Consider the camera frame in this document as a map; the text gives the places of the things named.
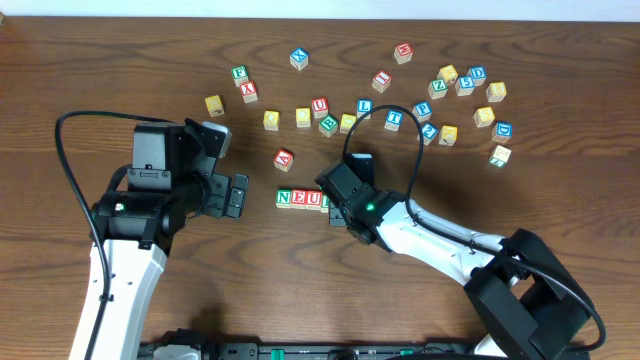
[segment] alphabet cube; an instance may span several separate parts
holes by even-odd
[[[453,85],[458,79],[458,72],[453,65],[447,65],[438,72],[438,79],[444,80],[447,86]]]
[[[438,133],[438,128],[426,123],[422,127],[422,143],[425,145],[429,145],[431,140],[436,138],[436,134]]]
[[[358,120],[358,118],[353,115],[342,114],[342,120],[340,121],[340,132],[344,134],[348,133],[349,130],[351,130],[353,124],[356,123],[356,120]]]
[[[245,103],[258,100],[258,92],[256,91],[256,85],[253,81],[240,85],[240,92],[242,93],[242,100],[244,100]]]
[[[215,95],[208,97],[204,99],[204,103],[207,105],[207,110],[209,110],[209,115],[211,115],[211,117],[224,114],[224,108],[222,107],[220,96]]]
[[[431,99],[439,99],[447,93],[447,84],[444,80],[433,80],[429,83],[429,96]]]
[[[311,109],[313,110],[314,119],[320,119],[329,115],[329,103],[327,102],[327,98],[311,100]]]
[[[387,113],[387,121],[384,123],[384,128],[391,131],[398,131],[400,124],[402,124],[403,113],[395,110],[389,110]]]
[[[460,76],[456,81],[456,94],[458,96],[471,95],[475,85],[473,85],[473,79],[470,76]]]
[[[477,127],[489,126],[495,119],[496,116],[493,114],[491,106],[480,108],[476,110],[476,113],[473,115],[473,120],[476,122]]]
[[[307,191],[306,206],[309,210],[321,210],[322,208],[322,191]]]
[[[480,86],[487,79],[487,72],[484,70],[484,66],[474,66],[469,69],[467,76],[471,76],[473,85]]]
[[[442,131],[440,131],[440,141],[438,144],[453,146],[456,140],[458,139],[458,128],[455,126],[442,126]]]
[[[297,48],[293,50],[291,56],[289,57],[289,61],[294,68],[298,69],[298,71],[304,69],[305,66],[309,63],[309,54],[304,51],[302,48]]]
[[[502,145],[498,145],[493,149],[489,163],[497,167],[503,167],[507,164],[507,161],[509,161],[509,156],[511,156],[511,150]]]
[[[498,121],[496,126],[493,127],[493,138],[491,140],[504,144],[511,139],[512,131],[511,124]]]
[[[326,137],[331,137],[338,130],[338,121],[331,115],[327,115],[324,120],[320,121],[320,132]]]
[[[373,101],[369,99],[358,100],[358,109],[356,111],[356,117],[359,119],[360,116],[366,114],[371,109],[373,109]],[[371,114],[367,115],[365,119],[371,119]]]
[[[396,51],[393,53],[393,57],[396,58],[398,64],[404,64],[411,61],[411,56],[413,56],[413,49],[409,46],[409,43],[396,46]]]
[[[293,154],[284,150],[278,151],[276,157],[273,158],[273,165],[284,172],[288,172],[291,169],[291,165],[293,165]]]
[[[320,211],[323,213],[329,212],[329,197],[325,194],[322,194],[322,206],[320,206]]]
[[[280,113],[277,111],[264,112],[264,128],[267,130],[278,131],[278,123],[280,122]]]
[[[291,208],[291,190],[276,191],[276,207],[281,209]]]
[[[503,82],[491,83],[487,88],[487,100],[489,102],[502,101],[507,96],[507,87]]]
[[[296,109],[296,125],[298,125],[298,127],[311,127],[311,109],[310,108]]]
[[[431,106],[426,101],[417,103],[413,106],[412,113],[418,118],[418,121],[427,121],[431,117]]]
[[[231,69],[231,75],[233,75],[233,82],[236,83],[236,87],[249,82],[249,72],[244,65],[236,66]]]
[[[383,93],[391,85],[391,75],[380,70],[380,72],[373,78],[373,88]]]
[[[293,190],[291,192],[291,207],[294,209],[307,208],[307,192],[305,190]]]

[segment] wooden table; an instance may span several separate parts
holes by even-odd
[[[398,65],[396,44],[415,55]],[[298,72],[289,53],[303,46]],[[267,342],[480,340],[484,327],[462,288],[438,271],[330,228],[313,211],[276,209],[279,187],[314,188],[343,134],[297,129],[294,109],[326,96],[340,117],[360,97],[411,107],[453,64],[484,65],[509,94],[492,106],[514,124],[509,164],[488,164],[490,128],[472,116],[486,84],[468,97],[430,101],[432,122],[459,127],[455,146],[425,150],[414,198],[480,231],[540,235],[591,296],[609,331],[595,359],[640,351],[640,42],[638,25],[511,22],[6,18],[0,27],[0,357],[68,356],[87,287],[88,226],[55,153],[62,113],[101,109],[181,121],[211,120],[220,94],[233,132],[218,170],[251,178],[241,220],[199,218],[174,240],[143,339],[177,327]],[[249,68],[259,100],[244,104],[230,69]],[[379,94],[379,69],[393,76]],[[281,129],[265,131],[265,110]],[[363,124],[354,151],[376,160],[377,185],[404,191],[416,130]],[[74,119],[64,129],[89,202],[131,162],[133,124]],[[295,152],[289,173],[274,168]],[[596,337],[592,322],[579,339]]]

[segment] white wall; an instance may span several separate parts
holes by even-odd
[[[640,21],[640,0],[0,0],[5,15]]]

